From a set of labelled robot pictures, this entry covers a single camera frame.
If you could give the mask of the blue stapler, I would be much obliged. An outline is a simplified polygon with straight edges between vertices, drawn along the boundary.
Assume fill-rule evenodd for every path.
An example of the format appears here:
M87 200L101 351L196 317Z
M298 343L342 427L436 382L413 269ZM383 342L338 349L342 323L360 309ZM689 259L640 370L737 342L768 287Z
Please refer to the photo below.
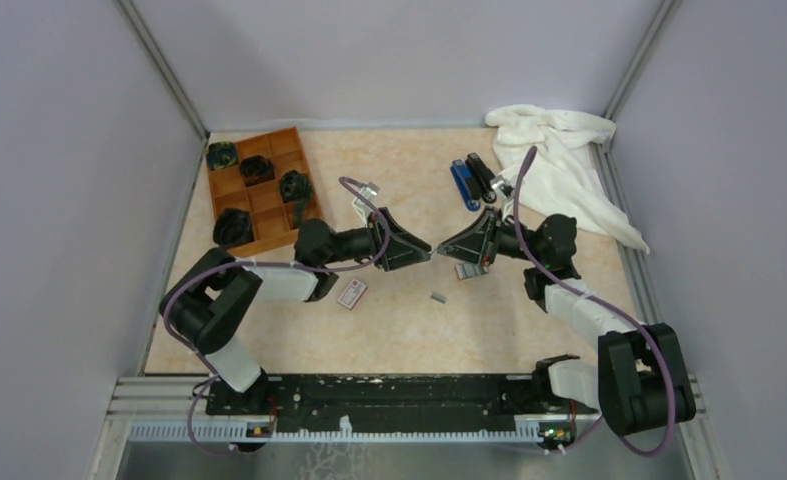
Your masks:
M450 166L451 175L462 196L465 207L471 212L481 208L481 187L467 165L460 159L454 160Z

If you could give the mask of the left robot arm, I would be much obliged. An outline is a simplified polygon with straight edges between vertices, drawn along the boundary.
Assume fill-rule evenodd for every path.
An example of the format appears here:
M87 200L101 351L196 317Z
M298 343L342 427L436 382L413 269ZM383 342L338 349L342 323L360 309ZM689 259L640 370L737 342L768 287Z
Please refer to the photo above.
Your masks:
M158 311L167 332L214 374L210 395L227 394L228 406L216 414L264 413L274 405L267 373L237 337L255 302L318 301L338 280L331 263L345 271L372 265L390 272L428 261L431 250L385 208L370 213L365 226L341 232L312 218L299 227L292 262L257 263L212 248L164 296Z

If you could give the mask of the black stapler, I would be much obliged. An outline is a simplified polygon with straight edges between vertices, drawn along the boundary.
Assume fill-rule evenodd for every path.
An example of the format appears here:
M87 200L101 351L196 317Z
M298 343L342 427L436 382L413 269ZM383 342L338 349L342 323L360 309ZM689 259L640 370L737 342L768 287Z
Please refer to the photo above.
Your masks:
M477 185L476 193L480 199L487 204L494 204L497 196L491 187L491 181L494 179L495 174L476 153L467 155L465 165Z

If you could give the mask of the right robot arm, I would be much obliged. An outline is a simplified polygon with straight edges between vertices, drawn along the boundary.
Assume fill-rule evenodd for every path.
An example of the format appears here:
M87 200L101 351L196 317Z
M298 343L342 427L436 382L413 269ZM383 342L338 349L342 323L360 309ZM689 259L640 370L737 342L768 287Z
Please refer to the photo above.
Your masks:
M576 238L573 217L550 215L531 230L487 208L437 252L483 268L499 256L536 259L523 272L527 297L597 355L595 364L572 355L540 362L532 398L541 410L557 412L575 400L600 411L621 437L694 419L695 397L676 332L664 323L630 322L605 306L575 268Z

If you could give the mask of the orange wooden divided tray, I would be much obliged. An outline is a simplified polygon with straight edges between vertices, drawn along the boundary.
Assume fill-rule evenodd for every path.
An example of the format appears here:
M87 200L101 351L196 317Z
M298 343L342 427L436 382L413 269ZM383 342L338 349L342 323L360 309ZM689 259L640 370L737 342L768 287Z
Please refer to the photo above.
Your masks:
M249 257L291 245L297 240L300 226L310 219L324 217L297 128L288 127L230 142L238 148L239 163L253 155L270 159L275 179L246 187L240 176L239 164L218 171L210 171L207 166L214 221L227 208L248 211L252 217L255 240L227 249L229 252L238 257ZM279 180L290 170L310 176L313 197L308 202L282 201Z

